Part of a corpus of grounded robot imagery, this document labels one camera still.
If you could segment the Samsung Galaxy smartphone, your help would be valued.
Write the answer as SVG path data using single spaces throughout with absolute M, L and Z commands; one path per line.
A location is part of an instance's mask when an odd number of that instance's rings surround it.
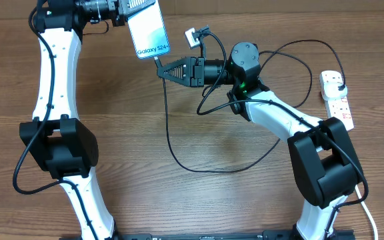
M 128 18 L 136 56 L 146 59 L 168 54 L 171 50 L 158 0 Z

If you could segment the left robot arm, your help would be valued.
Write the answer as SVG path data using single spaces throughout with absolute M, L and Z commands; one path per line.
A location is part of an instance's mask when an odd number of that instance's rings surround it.
M 25 144 L 13 173 L 14 189 L 24 195 L 59 185 L 78 218 L 80 239 L 121 239 L 99 188 L 96 136 L 79 120 L 76 74 L 88 23 L 111 21 L 118 27 L 128 18 L 156 5 L 152 1 L 38 1 L 28 24 L 41 50 L 39 94 L 32 120 L 20 123 Z M 30 154 L 39 168 L 54 180 L 34 190 L 19 187 L 20 168 Z

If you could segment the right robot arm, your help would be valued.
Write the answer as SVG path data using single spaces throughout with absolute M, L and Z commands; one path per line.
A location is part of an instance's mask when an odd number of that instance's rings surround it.
M 227 105 L 236 115 L 261 125 L 286 142 L 297 188 L 304 198 L 299 220 L 291 229 L 264 230 L 263 239 L 354 239 L 352 230 L 337 230 L 334 222 L 340 208 L 360 204 L 348 196 L 366 178 L 343 122 L 304 114 L 280 100 L 263 84 L 260 52 L 250 42 L 240 42 L 222 60 L 184 57 L 162 65 L 156 60 L 162 80 L 186 87 L 231 85 Z

